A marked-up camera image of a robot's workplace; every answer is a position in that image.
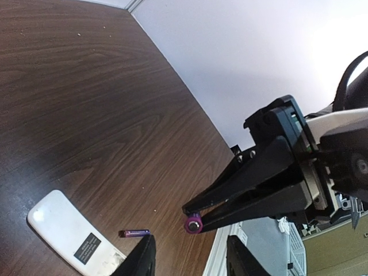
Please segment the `white remote control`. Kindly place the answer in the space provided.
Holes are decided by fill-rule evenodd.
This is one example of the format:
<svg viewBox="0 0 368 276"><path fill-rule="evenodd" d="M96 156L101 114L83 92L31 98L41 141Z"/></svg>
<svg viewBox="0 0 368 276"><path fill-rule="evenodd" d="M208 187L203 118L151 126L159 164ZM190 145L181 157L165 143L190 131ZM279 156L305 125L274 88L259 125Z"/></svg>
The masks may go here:
<svg viewBox="0 0 368 276"><path fill-rule="evenodd" d="M60 190L42 198L27 221L81 275L112 275L126 259Z"/></svg>

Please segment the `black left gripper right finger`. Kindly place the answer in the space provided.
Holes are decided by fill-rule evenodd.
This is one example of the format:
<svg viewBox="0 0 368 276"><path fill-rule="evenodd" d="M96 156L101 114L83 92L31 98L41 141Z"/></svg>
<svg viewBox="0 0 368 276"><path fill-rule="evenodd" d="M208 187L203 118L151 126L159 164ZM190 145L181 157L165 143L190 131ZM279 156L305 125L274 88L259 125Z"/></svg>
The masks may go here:
<svg viewBox="0 0 368 276"><path fill-rule="evenodd" d="M229 276L270 276L256 257L235 235L227 238L227 275Z"/></svg>

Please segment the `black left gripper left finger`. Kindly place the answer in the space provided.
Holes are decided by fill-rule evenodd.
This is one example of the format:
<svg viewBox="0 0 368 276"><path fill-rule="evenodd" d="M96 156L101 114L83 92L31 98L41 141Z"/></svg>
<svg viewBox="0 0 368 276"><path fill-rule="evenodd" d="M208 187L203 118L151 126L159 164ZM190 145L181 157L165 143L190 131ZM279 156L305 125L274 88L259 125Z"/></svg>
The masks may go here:
<svg viewBox="0 0 368 276"><path fill-rule="evenodd" d="M155 268L155 237L145 235L111 276L154 276Z"/></svg>

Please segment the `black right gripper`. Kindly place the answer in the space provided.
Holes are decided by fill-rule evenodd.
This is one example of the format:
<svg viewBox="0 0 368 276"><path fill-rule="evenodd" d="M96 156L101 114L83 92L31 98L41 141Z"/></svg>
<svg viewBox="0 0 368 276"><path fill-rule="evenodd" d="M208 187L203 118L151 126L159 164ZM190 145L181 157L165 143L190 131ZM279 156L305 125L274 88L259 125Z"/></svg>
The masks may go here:
<svg viewBox="0 0 368 276"><path fill-rule="evenodd" d="M201 232L262 217L297 224L330 221L336 213L317 145L296 100L276 99L244 122L255 146L241 151L218 178L182 207L184 214L213 208Z"/></svg>

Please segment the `purple battery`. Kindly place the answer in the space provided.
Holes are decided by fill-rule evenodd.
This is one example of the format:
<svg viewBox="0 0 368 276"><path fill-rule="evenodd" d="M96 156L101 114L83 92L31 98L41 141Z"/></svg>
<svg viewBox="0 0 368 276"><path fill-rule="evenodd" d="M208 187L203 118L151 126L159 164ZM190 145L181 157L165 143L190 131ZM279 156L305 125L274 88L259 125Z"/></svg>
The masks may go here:
<svg viewBox="0 0 368 276"><path fill-rule="evenodd" d="M148 229L125 229L118 232L120 238L143 237L150 234Z"/></svg>
<svg viewBox="0 0 368 276"><path fill-rule="evenodd" d="M185 222L185 230L190 234L198 234L202 231L203 223L199 213L189 214Z"/></svg>

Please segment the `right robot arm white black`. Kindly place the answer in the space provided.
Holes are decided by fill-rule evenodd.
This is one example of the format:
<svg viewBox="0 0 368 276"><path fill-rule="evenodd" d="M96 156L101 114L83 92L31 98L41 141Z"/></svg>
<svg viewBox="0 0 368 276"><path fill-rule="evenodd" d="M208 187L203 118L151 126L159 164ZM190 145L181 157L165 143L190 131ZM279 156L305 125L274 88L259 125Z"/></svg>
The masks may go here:
<svg viewBox="0 0 368 276"><path fill-rule="evenodd" d="M249 116L254 146L233 147L233 159L204 191L185 203L185 230L198 234L269 217L298 224L332 221L336 195L367 201L367 72L351 79L367 53L346 68L334 101L303 115L291 95Z"/></svg>

